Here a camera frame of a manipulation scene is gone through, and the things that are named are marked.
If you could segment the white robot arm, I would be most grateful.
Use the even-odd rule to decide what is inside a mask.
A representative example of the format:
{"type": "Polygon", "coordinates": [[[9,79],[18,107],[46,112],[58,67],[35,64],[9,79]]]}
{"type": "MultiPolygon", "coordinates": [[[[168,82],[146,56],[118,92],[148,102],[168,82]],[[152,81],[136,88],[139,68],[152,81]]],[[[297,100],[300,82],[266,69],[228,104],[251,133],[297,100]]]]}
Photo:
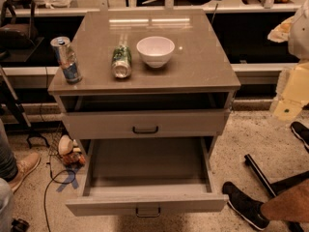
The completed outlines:
{"type": "Polygon", "coordinates": [[[291,121],[309,103],[309,0],[271,30],[267,38],[278,43],[287,41],[289,53],[299,59],[279,74],[276,97],[270,106],[279,120],[291,121]]]}

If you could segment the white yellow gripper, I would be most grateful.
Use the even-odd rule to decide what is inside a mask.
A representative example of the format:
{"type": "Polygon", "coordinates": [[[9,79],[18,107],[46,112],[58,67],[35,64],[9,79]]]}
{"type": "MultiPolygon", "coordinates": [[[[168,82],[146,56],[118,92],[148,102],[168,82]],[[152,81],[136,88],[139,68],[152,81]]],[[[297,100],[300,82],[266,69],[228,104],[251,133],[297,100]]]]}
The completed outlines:
{"type": "Polygon", "coordinates": [[[309,62],[299,62],[279,74],[270,111],[281,121],[292,121],[309,103],[309,62]]]}

